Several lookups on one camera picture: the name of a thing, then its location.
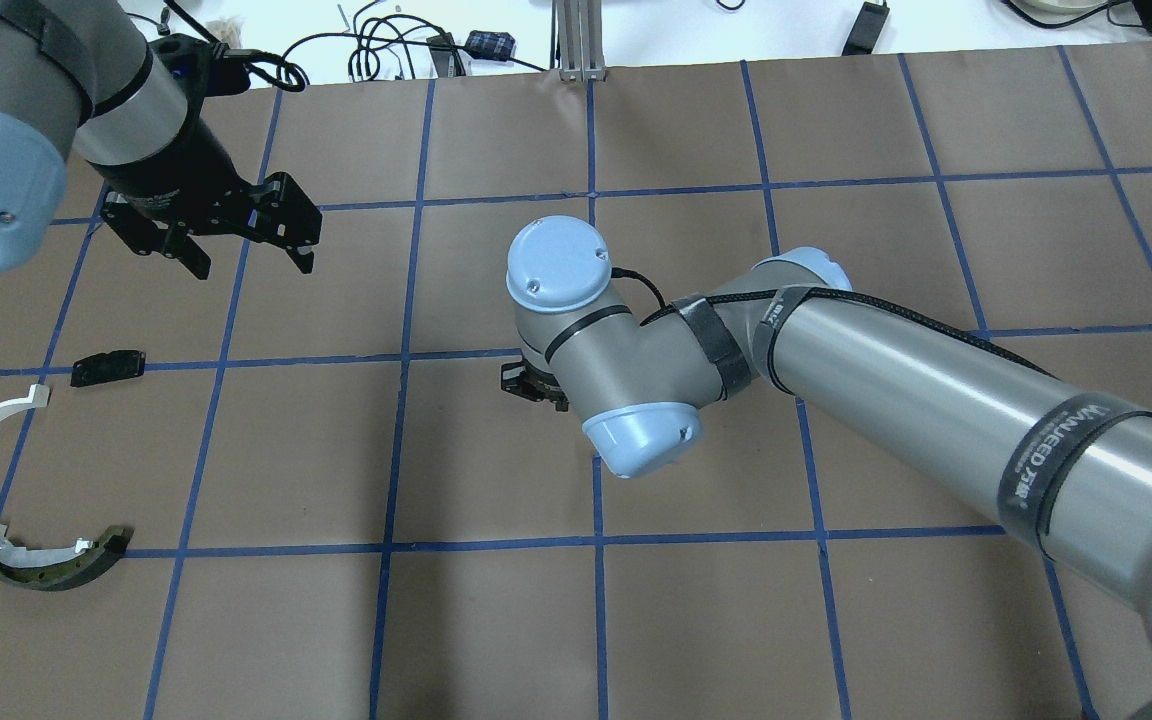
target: cable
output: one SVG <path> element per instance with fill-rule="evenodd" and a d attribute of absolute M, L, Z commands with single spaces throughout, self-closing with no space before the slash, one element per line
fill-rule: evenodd
<path fill-rule="evenodd" d="M 634 270 L 612 268 L 612 276 L 631 279 L 631 281 L 639 281 L 641 283 L 644 283 L 647 287 L 647 289 L 652 291 L 652 295 L 655 296 L 657 305 L 661 306 L 662 309 L 666 306 L 666 301 L 664 301 L 664 295 L 660 295 L 660 291 L 657 290 L 657 286 L 652 281 L 649 281 L 646 275 L 642 273 L 636 273 L 634 272 Z"/>
<path fill-rule="evenodd" d="M 408 32 L 417 31 L 417 29 L 425 29 L 425 28 L 424 26 L 419 26 L 419 28 L 408 29 L 408 31 L 403 32 L 403 35 L 406 35 Z M 294 41 L 293 45 L 289 45 L 287 47 L 287 50 L 283 51 L 282 58 L 280 58 L 280 60 L 282 60 L 283 63 L 291 65 L 291 67 L 298 67 L 297 65 L 291 63 L 291 61 L 288 60 L 288 55 L 290 55 L 291 52 L 295 51 L 297 47 L 300 47 L 301 45 L 305 45 L 306 41 L 320 40 L 320 38 L 324 38 L 324 37 L 351 37 L 351 38 L 355 38 L 355 40 L 358 40 L 358 38 L 362 38 L 362 40 L 367 40 L 367 41 L 382 41 L 384 45 L 379 45 L 379 46 L 364 45 L 364 46 L 359 47 L 359 50 L 355 50 L 351 54 L 349 54 L 349 58 L 348 58 L 348 61 L 347 61 L 347 63 L 348 63 L 347 67 L 349 69 L 349 73 L 351 74 L 351 76 L 349 76 L 349 77 L 351 77 L 351 79 L 353 79 L 353 78 L 355 78 L 356 74 L 361 74 L 361 76 L 362 76 L 361 79 L 362 81 L 376 79 L 376 73 L 379 73 L 379 67 L 376 68 L 376 73 L 371 74 L 371 76 L 369 77 L 366 75 L 365 70 L 370 67 L 370 65 L 365 65 L 365 68 L 362 68 L 362 70 L 364 70 L 364 71 L 358 71 L 358 68 L 357 68 L 357 65 L 356 65 L 358 58 L 365 56 L 365 55 L 369 55 L 369 54 L 370 55 L 379 54 L 381 50 L 388 50 L 389 46 L 392 46 L 392 45 L 404 45 L 404 46 L 412 45 L 412 46 L 417 46 L 417 47 L 435 47 L 437 50 L 465 50 L 465 46 L 463 46 L 463 45 L 442 45 L 442 44 L 434 45 L 434 44 L 430 44 L 430 41 L 407 40 L 403 37 L 376 37 L 374 35 L 359 36 L 359 35 L 356 35 L 354 32 L 344 32 L 344 31 L 342 31 L 342 32 L 316 32 L 314 35 L 308 35 L 305 37 L 302 37 L 302 38 L 300 38 L 300 40 Z M 545 70 L 547 70 L 547 68 L 541 68 L 541 67 L 539 67 L 539 65 L 531 65 L 531 63 L 528 63 L 526 61 L 520 60 L 517 58 L 509 58 L 506 61 L 509 61 L 509 63 L 522 65 L 522 67 L 525 67 L 525 68 L 529 68 L 529 69 L 532 69 L 532 70 L 538 70 L 539 73 L 545 73 Z"/>
<path fill-rule="evenodd" d="M 166 15 L 168 15 L 168 10 L 166 10 L 166 8 L 162 9 L 161 20 L 146 17 L 146 15 L 142 15 L 139 13 L 127 13 L 127 17 L 132 20 L 143 20 L 143 22 L 147 22 L 151 24 L 151 26 L 154 26 L 154 30 L 159 33 L 159 37 L 166 37 L 172 35 L 172 28 L 168 26 L 168 18 L 166 18 Z"/>
<path fill-rule="evenodd" d="M 764 291 L 740 291 L 732 293 L 732 295 L 712 295 L 706 300 L 710 305 L 722 305 L 726 302 L 753 302 L 757 300 L 773 300 L 780 290 L 764 290 Z M 1047 370 L 1043 370 L 1038 365 L 1030 363 L 1029 359 L 1024 359 L 1020 355 L 1007 350 L 1005 347 L 998 347 L 987 340 L 982 340 L 982 338 L 975 336 L 973 334 L 965 333 L 954 327 L 954 325 L 947 325 L 940 323 L 940 320 L 929 318 L 926 314 L 918 313 L 916 310 L 910 310 L 909 306 L 896 305 L 895 302 L 889 302 L 887 300 L 881 300 L 881 297 L 873 297 L 870 295 L 863 295 L 858 291 L 847 291 L 847 290 L 835 290 L 835 288 L 829 287 L 814 287 L 812 290 L 806 293 L 804 301 L 812 300 L 813 297 L 823 297 L 823 300 L 846 300 L 849 302 L 859 302 L 862 305 L 876 306 L 878 310 L 882 310 L 885 313 L 895 314 L 897 318 L 904 318 L 910 323 L 916 323 L 923 325 L 924 328 L 929 331 L 934 331 L 943 334 L 943 336 L 952 338 L 960 342 L 965 342 L 971 347 L 978 348 L 978 350 L 984 350 L 991 355 L 996 355 L 1002 357 L 1005 361 L 1010 361 L 1011 363 L 1018 364 L 1023 367 L 1033 370 L 1036 373 L 1043 373 L 1047 377 L 1055 377 L 1048 373 Z M 679 310 L 674 305 L 662 306 L 662 309 L 657 310 L 654 313 L 649 314 L 641 325 L 649 325 L 651 323 L 657 323 L 660 318 L 667 314 L 676 313 Z"/>
<path fill-rule="evenodd" d="M 168 8 L 177 14 L 177 17 L 183 20 L 189 26 L 198 33 L 199 37 L 204 38 L 206 41 L 213 41 L 214 44 L 220 44 L 220 38 L 212 35 L 209 29 L 204 26 L 194 15 L 184 12 L 184 8 L 177 3 L 177 0 L 162 0 L 162 3 L 168 6 Z M 243 55 L 250 58 L 243 63 L 248 73 L 253 76 L 262 78 L 262 81 L 268 82 L 274 88 L 280 88 L 287 92 L 301 92 L 305 88 L 310 86 L 310 77 L 305 74 L 305 69 L 301 68 L 300 65 L 288 63 L 287 53 L 282 55 L 275 55 L 273 53 L 266 53 L 265 50 L 238 50 L 232 53 L 233 55 Z M 260 68 L 257 63 L 270 63 L 274 66 L 274 73 L 278 77 L 271 76 L 264 68 Z"/>
<path fill-rule="evenodd" d="M 1130 3 L 1130 0 L 1107 0 L 1106 3 L 1098 5 L 1096 8 L 1078 15 L 1076 18 L 1061 20 L 1059 23 L 1044 23 L 1043 20 L 1034 18 L 1033 15 L 1022 10 L 1020 5 L 1016 5 L 1013 0 L 1001 0 L 1001 3 L 1003 3 L 1007 9 L 1011 10 L 1011 13 L 1015 13 L 1016 17 L 1023 18 L 1026 23 L 1032 24 L 1032 26 L 1041 29 L 1061 29 L 1070 26 L 1071 24 L 1081 23 L 1083 20 L 1091 18 L 1098 13 L 1105 13 L 1106 17 L 1108 17 L 1111 9 L 1117 8 L 1117 6 L 1123 3 Z"/>

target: black cable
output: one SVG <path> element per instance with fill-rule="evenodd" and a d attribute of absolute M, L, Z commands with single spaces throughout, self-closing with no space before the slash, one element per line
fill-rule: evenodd
<path fill-rule="evenodd" d="M 127 17 L 132 20 L 143 20 L 143 22 L 147 22 L 151 24 L 151 26 L 154 26 L 154 30 L 159 33 L 159 37 L 166 37 L 172 35 L 172 28 L 169 28 L 168 22 L 166 22 L 166 15 L 168 15 L 168 10 L 166 10 L 165 8 L 162 10 L 161 20 L 146 17 L 146 15 L 142 15 L 139 13 L 127 13 Z"/>
<path fill-rule="evenodd" d="M 177 17 L 183 20 L 189 26 L 198 33 L 199 37 L 204 38 L 206 41 L 220 41 L 220 38 L 211 35 L 211 31 L 204 26 L 198 20 L 194 18 L 194 15 L 185 13 L 184 8 L 177 3 L 177 0 L 162 0 L 162 3 L 168 6 L 173 13 L 177 14 Z"/>
<path fill-rule="evenodd" d="M 374 23 L 374 26 L 371 28 L 371 32 L 367 32 L 367 23 Z M 372 46 L 371 45 L 371 41 L 384 40 L 384 38 L 376 37 L 376 32 L 379 31 L 380 26 L 387 26 L 388 29 L 392 29 L 392 31 L 394 31 L 394 37 L 396 37 L 397 40 L 404 40 L 404 38 L 408 35 L 411 35 L 412 32 L 419 32 L 419 31 L 422 31 L 422 29 L 425 29 L 426 26 L 433 28 L 431 24 L 422 22 L 422 24 L 419 26 L 414 26 L 414 28 L 407 29 L 407 31 L 399 31 L 396 24 L 394 24 L 394 22 L 393 22 L 392 18 L 366 18 L 366 20 L 363 20 L 362 21 L 362 26 L 358 29 L 358 48 L 355 50 L 351 53 L 351 55 L 349 55 L 349 58 L 351 59 L 351 61 L 354 63 L 357 63 L 357 58 L 361 54 L 364 54 L 364 66 L 365 66 L 365 69 L 367 69 L 366 79 L 376 79 L 376 77 L 378 77 L 379 74 L 380 74 L 380 51 L 381 50 L 393 51 L 394 45 L 397 45 L 396 41 L 385 41 L 384 45 L 380 45 L 380 46 Z M 364 44 L 364 37 L 367 38 L 366 44 Z M 402 44 L 402 47 L 403 47 L 403 55 L 407 55 L 407 70 L 408 70 L 408 73 L 410 73 L 410 76 L 408 76 L 408 77 L 415 78 L 416 77 L 416 63 L 415 63 L 415 61 L 412 61 L 411 46 L 407 45 L 407 44 Z M 370 69 L 371 68 L 371 60 L 372 59 L 376 60 L 376 69 L 374 70 Z"/>
<path fill-rule="evenodd" d="M 710 305 L 722 305 L 726 302 L 751 302 L 756 300 L 773 300 L 780 290 L 764 290 L 764 291 L 740 291 L 732 293 L 732 295 L 713 295 L 708 296 L 706 300 Z M 924 328 L 929 331 L 934 331 L 943 334 L 947 338 L 954 338 L 954 340 L 960 342 L 965 342 L 971 347 L 978 348 L 978 350 L 984 350 L 991 355 L 996 355 L 1002 357 L 1005 361 L 1010 361 L 1011 363 L 1018 364 L 1023 367 L 1033 370 L 1036 373 L 1043 373 L 1047 377 L 1053 377 L 1047 370 L 1043 370 L 1038 365 L 1030 363 L 1029 359 L 1024 359 L 1020 355 L 1007 350 L 1005 347 L 998 347 L 987 340 L 982 340 L 982 338 L 975 336 L 972 333 L 965 333 L 954 327 L 954 325 L 947 325 L 940 323 L 938 319 L 929 318 L 926 314 L 918 313 L 916 310 L 910 310 L 909 306 L 896 305 L 895 302 L 889 302 L 887 300 L 881 300 L 881 297 L 873 297 L 870 295 L 863 295 L 858 291 L 847 291 L 847 290 L 835 290 L 835 288 L 829 287 L 814 287 L 812 291 L 809 291 L 804 297 L 804 301 L 812 300 L 813 297 L 820 297 L 820 300 L 846 300 L 849 302 L 859 302 L 862 305 L 876 306 L 878 310 L 882 310 L 885 313 L 895 314 L 897 318 L 904 318 L 910 323 L 916 323 L 923 325 Z M 657 310 L 654 313 L 649 314 L 643 325 L 649 325 L 651 323 L 657 323 L 660 318 L 667 314 L 676 313 L 679 310 L 674 305 L 662 306 L 662 309 Z"/>
<path fill-rule="evenodd" d="M 358 36 L 355 35 L 354 32 L 344 32 L 344 31 L 342 31 L 342 32 L 316 32 L 314 35 L 308 35 L 305 37 L 300 38 L 300 40 L 294 41 L 291 46 L 288 46 L 288 50 L 283 51 L 282 58 L 280 58 L 280 60 L 287 61 L 287 56 L 289 54 L 291 54 L 291 52 L 294 50 L 296 50 L 297 47 L 300 47 L 303 44 L 306 44 L 306 41 L 319 40 L 319 38 L 323 38 L 323 37 L 353 37 L 353 38 L 357 38 Z M 370 53 L 379 53 L 380 50 L 387 50 L 387 47 L 389 45 L 415 45 L 417 47 L 435 47 L 437 50 L 465 50 L 465 46 L 463 46 L 463 45 L 442 45 L 442 44 L 433 45 L 433 44 L 430 44 L 430 41 L 404 40 L 404 38 L 374 37 L 374 36 L 364 36 L 364 38 L 365 38 L 365 40 L 371 40 L 371 41 L 384 41 L 385 45 L 376 46 L 376 47 L 365 46 L 364 50 L 362 50 L 362 53 L 369 53 L 369 51 L 370 51 Z M 353 67 L 353 63 L 355 63 L 356 54 L 358 54 L 357 50 L 355 50 L 355 53 L 351 53 L 351 55 L 349 55 L 349 63 L 351 63 L 351 67 Z M 508 58 L 506 61 L 509 61 L 509 63 L 522 65 L 522 67 L 525 67 L 525 68 L 529 68 L 529 69 L 532 69 L 532 70 L 538 70 L 539 73 L 545 73 L 545 68 L 539 67 L 539 65 L 531 65 L 531 63 L 528 63 L 526 61 L 520 60 L 517 58 Z"/>
<path fill-rule="evenodd" d="M 612 268 L 612 276 L 631 279 L 631 281 L 639 281 L 641 283 L 644 283 L 647 287 L 647 289 L 652 291 L 652 295 L 655 296 L 657 305 L 661 306 L 662 309 L 664 306 L 667 306 L 666 301 L 664 301 L 664 295 L 660 295 L 660 291 L 657 290 L 655 283 L 649 281 L 646 275 L 642 273 L 636 273 L 634 272 L 634 270 Z"/>
<path fill-rule="evenodd" d="M 1114 8 L 1105 9 L 1105 18 L 1111 21 L 1112 26 L 1134 26 L 1139 29 L 1146 29 L 1142 23 L 1123 23 L 1114 18 Z"/>
<path fill-rule="evenodd" d="M 1070 26 L 1071 24 L 1081 23 L 1083 22 L 1083 20 L 1091 18 L 1100 13 L 1105 13 L 1106 15 L 1108 15 L 1111 14 L 1111 9 L 1117 8 L 1117 6 L 1123 3 L 1130 3 L 1130 0 L 1107 0 L 1106 3 L 1098 5 L 1096 8 L 1087 10 L 1082 15 L 1078 15 L 1078 17 L 1076 18 L 1061 20 L 1061 22 L 1059 23 L 1044 23 L 1043 20 L 1038 20 L 1037 17 L 1033 17 L 1033 15 L 1030 15 L 1029 13 L 1021 9 L 1020 5 L 1016 5 L 1013 0 L 1001 0 L 1001 1 L 1007 9 L 1016 14 L 1016 17 L 1023 18 L 1026 23 L 1032 24 L 1032 26 L 1038 26 L 1041 29 L 1061 29 Z"/>

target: white table surface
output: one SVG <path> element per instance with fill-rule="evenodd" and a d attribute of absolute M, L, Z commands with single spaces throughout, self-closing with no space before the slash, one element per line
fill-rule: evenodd
<path fill-rule="evenodd" d="M 126 9 L 157 18 L 159 0 L 120 0 Z M 876 53 L 929 53 L 941 50 L 992 50 L 1043 45 L 1089 45 L 1152 40 L 1138 28 L 1112 26 L 1105 15 L 1077 26 L 1048 31 L 1029 26 L 998 0 L 887 0 L 890 16 Z M 698 65 L 732 60 L 814 58 L 840 54 L 863 0 L 746 0 L 737 12 L 719 9 L 714 0 L 604 0 L 602 35 L 607 65 Z M 338 3 L 329 0 L 183 0 L 202 22 L 234 17 L 242 22 L 242 44 L 282 53 L 297 38 L 343 31 Z M 342 3 L 353 15 L 362 3 Z M 548 67 L 550 0 L 385 0 L 367 15 L 410 13 L 429 18 L 463 41 L 471 29 L 509 32 L 518 41 L 515 55 Z M 1135 22 L 1130 5 L 1115 10 L 1120 22 Z M 146 37 L 154 29 L 137 22 Z M 410 24 L 403 24 L 407 29 Z M 173 18 L 172 28 L 188 32 Z M 420 37 L 416 33 L 412 38 Z M 291 55 L 310 81 L 348 82 L 349 38 L 326 38 Z M 412 48 L 417 74 L 430 77 L 429 53 Z M 384 53 L 385 74 L 397 65 Z M 530 73 L 524 68 L 477 61 L 471 74 Z"/>

